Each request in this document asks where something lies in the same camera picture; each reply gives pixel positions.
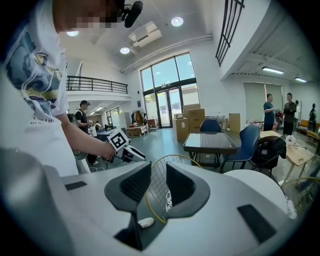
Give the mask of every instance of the person in dark shirt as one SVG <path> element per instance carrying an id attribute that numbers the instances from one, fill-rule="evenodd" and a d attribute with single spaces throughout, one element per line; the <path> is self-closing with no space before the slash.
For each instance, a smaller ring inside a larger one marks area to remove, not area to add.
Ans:
<path id="1" fill-rule="evenodd" d="M 283 126 L 283 134 L 284 135 L 292 135 L 294 130 L 295 123 L 295 112 L 297 111 L 297 105 L 292 102 L 292 94 L 289 92 L 286 95 L 287 103 L 284 105 L 283 113 L 284 113 L 284 126 Z"/>
<path id="2" fill-rule="evenodd" d="M 87 121 L 87 115 L 85 113 L 85 111 L 88 109 L 88 106 L 90 106 L 90 103 L 88 101 L 86 100 L 81 101 L 80 108 L 75 113 L 75 118 L 78 121 L 79 128 L 86 134 L 89 134 L 88 132 L 89 123 Z M 99 163 L 98 161 L 96 161 L 97 156 L 94 154 L 88 154 L 86 158 L 90 165 L 96 165 Z"/>
<path id="3" fill-rule="evenodd" d="M 275 109 L 272 105 L 272 101 L 274 100 L 274 97 L 268 93 L 266 95 L 266 103 L 263 105 L 264 109 L 264 129 L 263 131 L 272 131 L 272 128 L 274 126 L 275 122 Z"/>

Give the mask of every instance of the ceiling air conditioner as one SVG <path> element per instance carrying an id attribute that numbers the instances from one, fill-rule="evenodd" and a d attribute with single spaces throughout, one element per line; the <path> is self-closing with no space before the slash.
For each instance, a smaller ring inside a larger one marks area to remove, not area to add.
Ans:
<path id="1" fill-rule="evenodd" d="M 129 38 L 133 41 L 134 47 L 144 47 L 161 37 L 161 31 L 152 21 L 139 27 L 129 35 Z"/>

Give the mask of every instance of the black cap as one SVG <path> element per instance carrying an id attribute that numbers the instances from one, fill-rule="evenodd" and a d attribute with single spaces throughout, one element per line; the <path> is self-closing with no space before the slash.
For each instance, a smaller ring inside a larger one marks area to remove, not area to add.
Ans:
<path id="1" fill-rule="evenodd" d="M 88 106 L 90 106 L 90 103 L 89 103 L 88 101 L 86 101 L 86 100 L 81 101 L 80 107 L 81 107 L 83 104 L 87 104 Z"/>

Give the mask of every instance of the cardboard box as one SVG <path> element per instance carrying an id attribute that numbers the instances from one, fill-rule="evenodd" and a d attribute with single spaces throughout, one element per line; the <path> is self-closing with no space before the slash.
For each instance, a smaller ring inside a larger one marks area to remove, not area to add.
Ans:
<path id="1" fill-rule="evenodd" d="M 205 116 L 205 109 L 189 109 L 188 110 L 189 116 L 189 132 L 200 132 L 200 126 L 203 121 L 206 119 Z"/>
<path id="2" fill-rule="evenodd" d="M 178 114 L 173 114 L 173 119 L 182 119 L 184 118 L 184 114 L 178 113 Z"/>
<path id="3" fill-rule="evenodd" d="M 175 140 L 185 142 L 189 135 L 189 119 L 173 119 L 172 127 Z"/>
<path id="4" fill-rule="evenodd" d="M 183 117 L 189 118 L 188 110 L 195 110 L 195 109 L 200 109 L 200 108 L 201 108 L 200 104 L 184 105 L 183 106 Z"/>
<path id="5" fill-rule="evenodd" d="M 230 132 L 240 133 L 241 125 L 239 113 L 229 114 L 229 127 Z"/>

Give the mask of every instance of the person in blue shirt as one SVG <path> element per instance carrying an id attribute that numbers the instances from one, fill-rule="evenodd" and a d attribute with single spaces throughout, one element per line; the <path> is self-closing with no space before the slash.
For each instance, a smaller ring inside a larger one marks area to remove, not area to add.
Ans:
<path id="1" fill-rule="evenodd" d="M 274 97 L 272 94 L 268 93 L 266 95 L 266 103 L 263 105 L 264 109 L 264 129 L 263 131 L 272 131 L 275 122 L 275 109 L 272 105 Z"/>

